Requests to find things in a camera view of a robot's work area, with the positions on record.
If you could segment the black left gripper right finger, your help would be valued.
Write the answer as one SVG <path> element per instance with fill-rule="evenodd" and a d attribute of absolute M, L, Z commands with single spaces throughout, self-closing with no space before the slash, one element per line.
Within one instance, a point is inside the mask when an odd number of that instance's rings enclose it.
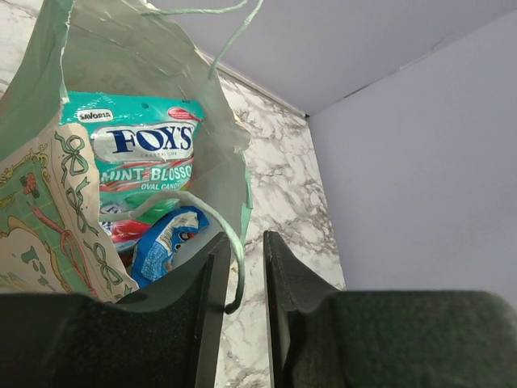
<path fill-rule="evenodd" d="M 274 387 L 513 387 L 516 313 L 466 290 L 343 291 L 263 235 Z"/>

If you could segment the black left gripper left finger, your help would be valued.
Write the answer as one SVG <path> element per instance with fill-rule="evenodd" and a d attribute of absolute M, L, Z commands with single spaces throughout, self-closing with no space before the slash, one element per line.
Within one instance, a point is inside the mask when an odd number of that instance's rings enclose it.
<path fill-rule="evenodd" d="M 212 386 L 230 256 L 228 237 L 217 234 L 186 263 L 116 303 L 4 293 L 2 386 Z"/>

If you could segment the green paper gift bag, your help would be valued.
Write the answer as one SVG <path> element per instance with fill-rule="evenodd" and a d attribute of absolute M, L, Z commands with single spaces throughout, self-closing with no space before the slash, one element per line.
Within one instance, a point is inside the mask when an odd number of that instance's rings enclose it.
<path fill-rule="evenodd" d="M 173 11 L 45 1 L 1 99 L 1 287 L 117 302 L 222 231 L 245 286 L 250 134 Z"/>

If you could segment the green Fox's mint candy bag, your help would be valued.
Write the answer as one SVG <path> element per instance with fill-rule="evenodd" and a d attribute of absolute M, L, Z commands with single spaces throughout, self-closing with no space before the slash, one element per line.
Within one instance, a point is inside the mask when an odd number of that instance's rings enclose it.
<path fill-rule="evenodd" d="M 87 131 L 106 215 L 135 210 L 161 190 L 187 189 L 204 118 L 193 100 L 71 91 L 61 122 Z"/>

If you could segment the blue Oreo snack pack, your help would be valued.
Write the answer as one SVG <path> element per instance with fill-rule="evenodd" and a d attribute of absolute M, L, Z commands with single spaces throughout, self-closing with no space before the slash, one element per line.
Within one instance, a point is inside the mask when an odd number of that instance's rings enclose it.
<path fill-rule="evenodd" d="M 210 222 L 195 206 L 179 207 L 158 220 L 138 241 L 131 277 L 143 289 L 174 269 L 182 245 L 208 228 Z"/>

